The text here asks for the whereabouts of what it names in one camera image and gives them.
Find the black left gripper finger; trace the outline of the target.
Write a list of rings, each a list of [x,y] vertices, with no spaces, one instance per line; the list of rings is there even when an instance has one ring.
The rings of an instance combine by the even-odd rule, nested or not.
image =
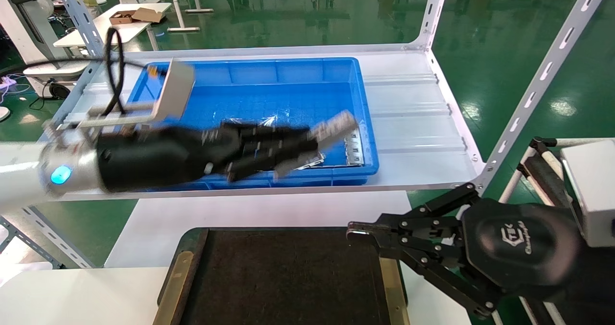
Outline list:
[[[284,164],[305,165],[319,153],[317,145],[282,145],[250,150],[226,165],[226,179],[237,182]]]
[[[220,128],[237,134],[240,150],[265,148],[291,148],[316,150],[318,143],[311,135],[309,126],[267,126],[255,122],[222,121]]]

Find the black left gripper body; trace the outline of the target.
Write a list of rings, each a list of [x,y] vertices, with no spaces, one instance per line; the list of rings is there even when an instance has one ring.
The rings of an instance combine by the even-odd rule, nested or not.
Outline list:
[[[110,193],[180,185],[220,171],[242,143],[231,129],[165,126],[97,140],[99,176]]]

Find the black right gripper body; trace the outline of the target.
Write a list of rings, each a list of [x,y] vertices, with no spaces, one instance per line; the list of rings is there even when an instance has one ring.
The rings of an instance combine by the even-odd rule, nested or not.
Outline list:
[[[613,307],[614,249],[591,248],[571,211],[481,199],[461,223],[468,263],[506,295]]]

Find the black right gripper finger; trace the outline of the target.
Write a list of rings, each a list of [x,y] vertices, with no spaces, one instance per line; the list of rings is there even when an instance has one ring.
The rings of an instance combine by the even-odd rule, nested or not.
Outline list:
[[[502,295],[463,270],[453,272],[433,250],[430,240],[398,233],[349,233],[349,240],[372,245],[380,257],[399,260],[438,290],[479,318],[489,318]]]
[[[450,215],[480,199],[476,187],[465,183],[403,214],[382,213],[373,223],[350,222],[346,235],[409,234],[416,237],[450,237],[461,231],[462,222]]]

